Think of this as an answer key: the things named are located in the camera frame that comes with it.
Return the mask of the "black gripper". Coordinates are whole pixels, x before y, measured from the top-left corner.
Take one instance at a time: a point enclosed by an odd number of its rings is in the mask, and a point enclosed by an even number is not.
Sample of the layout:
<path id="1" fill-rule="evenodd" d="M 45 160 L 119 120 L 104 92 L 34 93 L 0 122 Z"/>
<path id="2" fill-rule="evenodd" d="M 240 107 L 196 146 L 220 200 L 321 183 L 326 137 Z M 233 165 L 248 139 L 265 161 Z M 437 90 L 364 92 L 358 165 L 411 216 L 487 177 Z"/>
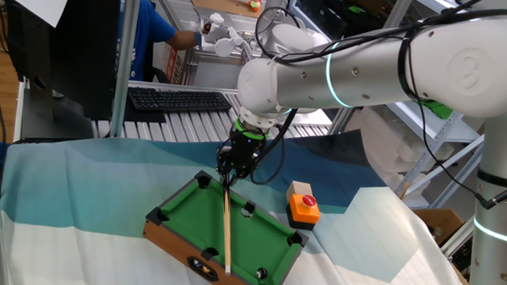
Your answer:
<path id="1" fill-rule="evenodd" d="M 232 131 L 217 150 L 216 170 L 220 183 L 225 184 L 231 173 L 230 185 L 234 186 L 253 171 L 252 164 L 259 151 L 265 148 L 266 138 L 249 131 Z"/>

